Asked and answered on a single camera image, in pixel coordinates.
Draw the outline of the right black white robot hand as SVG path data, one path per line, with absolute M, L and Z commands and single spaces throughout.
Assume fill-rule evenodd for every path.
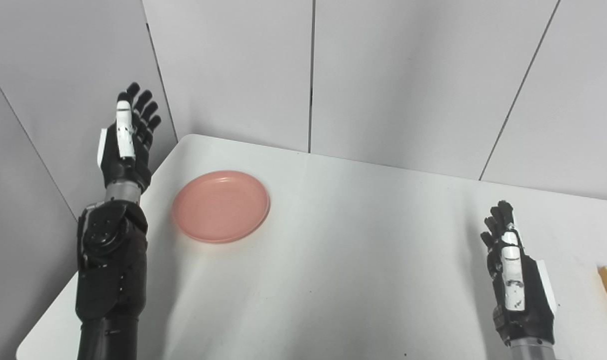
M 493 310 L 495 330 L 505 345 L 521 338 L 536 338 L 555 344 L 556 309 L 548 276 L 539 262 L 527 255 L 506 200 L 498 201 L 484 219 L 487 231 L 480 234 L 487 248 L 486 266 L 497 305 Z

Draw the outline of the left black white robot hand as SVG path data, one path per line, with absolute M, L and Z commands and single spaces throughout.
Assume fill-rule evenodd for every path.
M 132 82 L 117 96 L 114 122 L 100 133 L 98 167 L 104 186 L 131 182 L 144 193 L 151 184 L 150 149 L 162 119 L 152 91 Z

